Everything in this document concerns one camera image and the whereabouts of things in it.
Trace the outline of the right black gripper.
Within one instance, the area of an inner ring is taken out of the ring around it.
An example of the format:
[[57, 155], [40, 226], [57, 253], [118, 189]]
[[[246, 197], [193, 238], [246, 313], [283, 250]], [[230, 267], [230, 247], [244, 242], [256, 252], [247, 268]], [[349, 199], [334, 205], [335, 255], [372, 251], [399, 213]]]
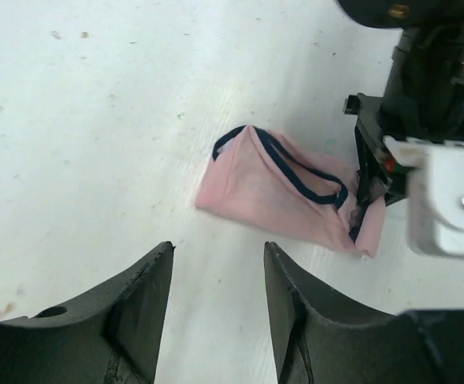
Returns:
[[[351, 95], [345, 114], [366, 117], [376, 136], [464, 140], [464, 18], [405, 28], [392, 59], [383, 96]], [[357, 199], [395, 204], [406, 198], [410, 168], [377, 146], [365, 125], [358, 119], [354, 128]]]

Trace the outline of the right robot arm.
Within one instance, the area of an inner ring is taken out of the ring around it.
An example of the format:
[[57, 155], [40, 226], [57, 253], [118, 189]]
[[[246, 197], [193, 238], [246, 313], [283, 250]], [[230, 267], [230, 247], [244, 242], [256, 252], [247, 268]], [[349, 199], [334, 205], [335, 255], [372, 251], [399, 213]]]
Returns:
[[383, 96], [351, 94], [345, 114], [356, 116], [359, 160], [357, 199], [406, 196], [410, 172], [384, 143], [415, 139], [464, 145], [464, 1], [340, 1], [354, 22], [380, 30], [400, 29]]

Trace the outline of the pink underwear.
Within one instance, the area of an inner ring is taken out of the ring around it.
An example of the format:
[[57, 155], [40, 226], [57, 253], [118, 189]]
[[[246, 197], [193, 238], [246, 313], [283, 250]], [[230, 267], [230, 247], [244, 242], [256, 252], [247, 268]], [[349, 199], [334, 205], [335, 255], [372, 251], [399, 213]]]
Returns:
[[386, 212], [383, 198], [360, 201], [354, 166], [250, 125], [216, 141], [194, 205], [273, 234], [370, 257]]

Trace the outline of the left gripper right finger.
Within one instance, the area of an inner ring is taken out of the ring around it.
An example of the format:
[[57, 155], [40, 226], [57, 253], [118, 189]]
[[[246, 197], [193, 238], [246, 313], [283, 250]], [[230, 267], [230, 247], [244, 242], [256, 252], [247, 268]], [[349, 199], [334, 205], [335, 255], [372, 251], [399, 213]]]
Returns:
[[464, 383], [464, 310], [375, 310], [274, 242], [264, 270], [278, 382]]

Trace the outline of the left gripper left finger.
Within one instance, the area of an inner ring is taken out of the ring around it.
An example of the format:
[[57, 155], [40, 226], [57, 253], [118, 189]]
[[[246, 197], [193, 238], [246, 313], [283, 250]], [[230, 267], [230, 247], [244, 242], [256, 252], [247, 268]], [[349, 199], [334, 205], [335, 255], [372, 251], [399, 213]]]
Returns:
[[0, 322], [0, 383], [152, 383], [174, 246], [36, 316]]

